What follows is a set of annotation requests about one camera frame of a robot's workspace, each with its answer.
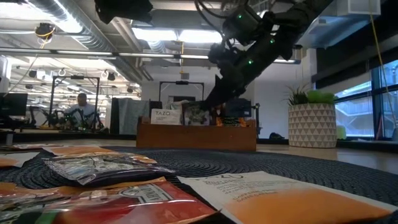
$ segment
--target person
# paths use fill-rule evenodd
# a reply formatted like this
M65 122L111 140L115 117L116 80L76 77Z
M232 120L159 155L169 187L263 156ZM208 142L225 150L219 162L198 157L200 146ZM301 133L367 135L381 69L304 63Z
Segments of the person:
M87 95L85 93L79 93L77 96L77 104L71 106L69 109L65 111L65 113L72 113L76 109L80 109L83 111L83 115L89 115L95 112L95 106L87 103ZM73 117L76 119L75 127L79 127L81 125L81 116L79 112L73 114ZM94 120L94 115L88 118L88 122L92 122Z

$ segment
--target wooden bin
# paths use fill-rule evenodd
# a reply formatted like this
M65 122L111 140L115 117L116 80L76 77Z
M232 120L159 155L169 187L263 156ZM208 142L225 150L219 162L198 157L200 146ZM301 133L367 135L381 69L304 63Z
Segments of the wooden bin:
M181 126L139 121L137 147L256 151L255 121L249 127Z

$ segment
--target dark woven rug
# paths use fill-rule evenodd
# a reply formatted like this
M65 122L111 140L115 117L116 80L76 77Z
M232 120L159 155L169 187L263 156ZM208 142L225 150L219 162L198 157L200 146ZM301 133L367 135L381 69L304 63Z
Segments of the dark woven rug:
M398 206L398 175L344 162L264 152L106 148L146 155L155 159L159 165L176 170L177 175L182 177L206 177L263 170L270 174L323 185ZM77 186L76 183L50 170L41 160L43 157L52 156L50 153L41 152L20 169L2 169L0 180L30 189ZM167 177L167 180L203 200L189 186L181 184L176 177ZM217 214L202 222L228 223L229 220L222 214ZM377 223L398 223L398 213L395 212Z

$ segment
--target computer monitor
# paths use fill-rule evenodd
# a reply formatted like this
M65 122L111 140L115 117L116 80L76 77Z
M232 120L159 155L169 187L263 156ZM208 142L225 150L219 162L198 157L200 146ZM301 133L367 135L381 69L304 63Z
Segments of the computer monitor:
M225 104L225 116L234 118L250 118L251 102L246 99L232 99Z
M25 116L27 93L0 93L0 115Z

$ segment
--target yellow cable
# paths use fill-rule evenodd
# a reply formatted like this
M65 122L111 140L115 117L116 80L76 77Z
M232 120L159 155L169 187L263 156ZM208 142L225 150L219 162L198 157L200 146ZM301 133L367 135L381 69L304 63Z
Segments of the yellow cable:
M49 39L49 36L47 36L47 37L45 38L45 41L44 41L44 43L40 46L40 49L43 49L44 46L45 46L46 44L48 44L48 42L47 42L48 39Z
M392 110L391 96L390 96L390 92L388 90L387 79L386 79L386 69L384 68L383 60L381 58L379 39L377 38L376 26L374 25L373 13L371 12L371 0L369 0L369 15L371 16L371 23L372 23L374 40L376 41L377 54L379 56L379 62L380 62L381 68L382 68L384 84L386 85L387 98L388 98L388 102L389 102L389 106L390 106L390 110L391 110L391 114L392 114L392 119L394 120L394 129L395 129L397 127L397 118L396 118L396 116L394 114L394 111Z

